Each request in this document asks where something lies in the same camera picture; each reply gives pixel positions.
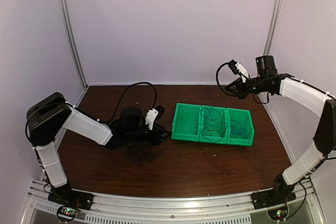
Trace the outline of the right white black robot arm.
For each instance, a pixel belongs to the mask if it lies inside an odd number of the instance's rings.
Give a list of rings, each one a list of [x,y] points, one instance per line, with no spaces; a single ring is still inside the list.
[[[238,78],[221,90],[231,97],[245,99],[250,94],[268,93],[290,100],[290,107],[296,104],[306,112],[291,120],[298,125],[299,133],[304,126],[309,127],[305,136],[311,137],[293,164],[281,172],[275,179],[269,192],[272,203],[279,204],[289,196],[289,192],[304,177],[315,172],[335,152],[335,96],[288,73],[278,73],[273,56],[261,56],[255,59],[257,75],[252,77],[247,69],[235,60],[225,65]]]

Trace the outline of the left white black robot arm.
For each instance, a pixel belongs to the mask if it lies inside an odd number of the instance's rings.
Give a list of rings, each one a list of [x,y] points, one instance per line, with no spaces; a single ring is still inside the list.
[[[27,111],[25,133],[46,173],[51,193],[64,205],[71,205],[76,197],[60,161],[55,143],[58,134],[72,132],[110,150],[130,143],[159,146],[172,135],[157,123],[164,112],[162,106],[153,107],[147,113],[129,106],[117,119],[102,121],[55,92]]]

